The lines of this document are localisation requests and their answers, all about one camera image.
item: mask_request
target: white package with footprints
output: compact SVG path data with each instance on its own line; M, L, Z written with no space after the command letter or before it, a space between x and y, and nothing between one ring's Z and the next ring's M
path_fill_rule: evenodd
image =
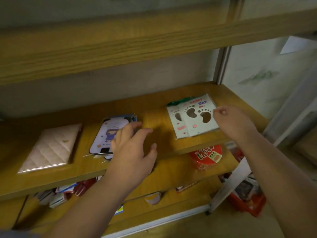
M208 94L167 107L176 137L192 137L219 128L212 117L215 108Z

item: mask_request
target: shelf board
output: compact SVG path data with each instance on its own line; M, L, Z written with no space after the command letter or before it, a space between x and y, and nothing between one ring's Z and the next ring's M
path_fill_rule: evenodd
M129 194L126 200L192 184L210 176L233 171L237 167L238 162L224 145L222 149L223 156L219 163L206 171L198 171L193 168L189 154L158 160L153 172Z
M238 5L221 2L3 29L0 85L317 29L314 0L244 0Z
M114 224L125 219L139 216L147 212L151 212L163 207L167 207L176 203L180 203L192 198L208 195L216 192L221 187L221 183L217 176L208 177L183 192L176 193L174 189L168 190L160 202L156 205L148 204L144 198L128 201L124 203L124 212L112 218L110 224ZM17 229L32 229L43 225L49 225L59 220L69 208L78 200L77 196L73 196L64 204L50 209L48 206L40 206L34 197L29 197L18 220Z
M11 230L18 219L26 197L0 202L0 230Z
M143 122L143 127L153 128L144 143L145 153L152 143L157 144L158 160L185 154L215 144L224 144L230 139L217 129L195 137L176 139L165 104L188 96L208 93L217 106L237 105L253 120L262 132L267 119L241 100L224 85L212 82L189 85L154 94L147 94L109 103L43 114L34 117L8 120L0 124L0 179L7 180L0 190L0 201L21 197L104 174L107 163L102 159L83 157L107 116L135 113ZM40 132L46 128L82 123L69 165L17 174L19 168L36 143Z
M198 196L190 200L182 201L176 204L169 205L142 215L129 218L115 224L111 224L107 227L104 236L112 234L114 232L122 231L128 228L132 228L141 224L145 224L154 220L158 220L167 216L171 216L183 211L187 211L199 206L208 204L211 201L209 195ZM52 228L54 223L45 224L29 230L30 233L42 234Z

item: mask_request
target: cartoon girl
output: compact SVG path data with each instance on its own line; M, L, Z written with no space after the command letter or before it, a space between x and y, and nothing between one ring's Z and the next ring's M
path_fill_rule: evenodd
M114 137L116 136L118 130L119 130L118 127L112 127L111 129L107 130L107 132L106 132L106 143L108 143L109 141L111 142L114 139Z

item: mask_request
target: footprint cutout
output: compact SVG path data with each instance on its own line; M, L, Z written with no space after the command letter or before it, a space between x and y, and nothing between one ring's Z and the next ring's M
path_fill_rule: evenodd
M175 112L173 112L173 115L175 115L175 118L179 121L182 121L182 118L180 116L179 110L176 110Z
M193 108L195 107L195 105L193 106L189 106L188 108L185 109L184 112L186 112L186 114L191 117L191 118L196 118L197 114L195 114L195 109Z
M200 116L203 117L203 123L208 123L211 120L211 111L209 109L202 109Z

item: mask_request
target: green leaf pattern on wall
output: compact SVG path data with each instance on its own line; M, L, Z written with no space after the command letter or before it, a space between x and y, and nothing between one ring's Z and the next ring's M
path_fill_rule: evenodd
M262 80L271 79L277 76L280 72L276 71L265 71L264 69L261 69L256 75L252 75L251 77L242 80L238 84L252 84L257 85Z

